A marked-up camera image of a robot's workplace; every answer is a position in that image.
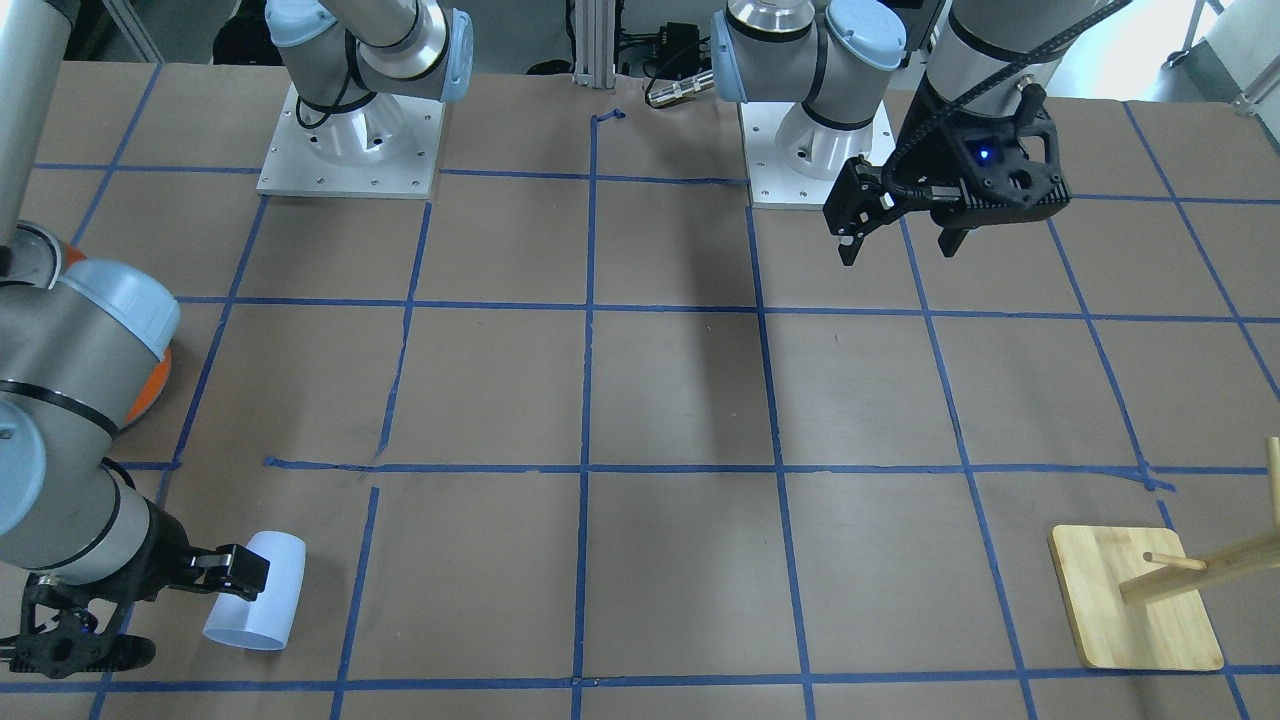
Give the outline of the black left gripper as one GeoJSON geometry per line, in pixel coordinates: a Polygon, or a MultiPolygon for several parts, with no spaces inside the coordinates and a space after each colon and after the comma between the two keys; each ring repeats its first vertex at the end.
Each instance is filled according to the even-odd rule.
{"type": "MultiPolygon", "coordinates": [[[[1064,210],[1073,196],[1046,99],[1042,86],[1028,85],[1010,115],[980,117],[960,109],[908,145],[945,106],[932,86],[919,86],[899,136],[906,151],[884,173],[893,199],[881,183],[879,168],[865,158],[850,158],[823,204],[842,265],[852,266],[865,238],[893,220],[893,201],[929,211],[936,223],[1041,222],[1064,210]]],[[[972,227],[943,228],[942,256],[955,258],[972,232],[972,227]]]]}

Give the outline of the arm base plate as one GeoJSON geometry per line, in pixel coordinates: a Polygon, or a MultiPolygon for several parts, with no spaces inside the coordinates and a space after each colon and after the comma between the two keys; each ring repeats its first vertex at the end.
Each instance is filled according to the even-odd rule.
{"type": "Polygon", "coordinates": [[[433,195],[447,104],[379,94],[329,117],[287,91],[256,190],[266,196],[428,200],[433,195]]]}
{"type": "Polygon", "coordinates": [[[751,205],[756,209],[819,211],[845,161],[883,164],[895,146],[884,104],[860,129],[832,129],[797,102],[739,106],[751,205]]]}

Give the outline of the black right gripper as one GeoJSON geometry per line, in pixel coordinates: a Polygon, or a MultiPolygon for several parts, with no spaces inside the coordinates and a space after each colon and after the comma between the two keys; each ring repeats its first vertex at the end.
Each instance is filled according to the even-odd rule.
{"type": "Polygon", "coordinates": [[[248,602],[265,591],[265,557],[242,544],[195,548],[177,519],[148,500],[142,509],[145,534],[114,573],[95,582],[56,571],[27,577],[18,629],[3,639],[3,665],[51,679],[143,667],[155,657],[155,643],[122,630],[134,603],[155,601],[165,589],[248,602]]]}

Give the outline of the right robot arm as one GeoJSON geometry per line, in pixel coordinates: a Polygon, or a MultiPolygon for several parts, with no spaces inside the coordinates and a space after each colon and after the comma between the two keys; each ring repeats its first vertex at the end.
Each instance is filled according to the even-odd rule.
{"type": "MultiPolygon", "coordinates": [[[[192,546],[108,456],[170,347],[175,297],[124,263],[67,263],[55,234],[19,218],[78,6],[3,4],[3,561],[28,574],[3,662],[52,679],[142,667],[155,644],[122,625],[136,602],[166,588],[216,596],[209,639],[280,651],[305,542],[262,530],[244,546],[192,546]]],[[[294,133],[314,145],[305,168],[328,178],[365,167],[374,193],[431,179],[438,137],[399,99],[466,95],[475,47],[466,12],[438,1],[269,1],[265,17],[294,86],[294,133]]]]}

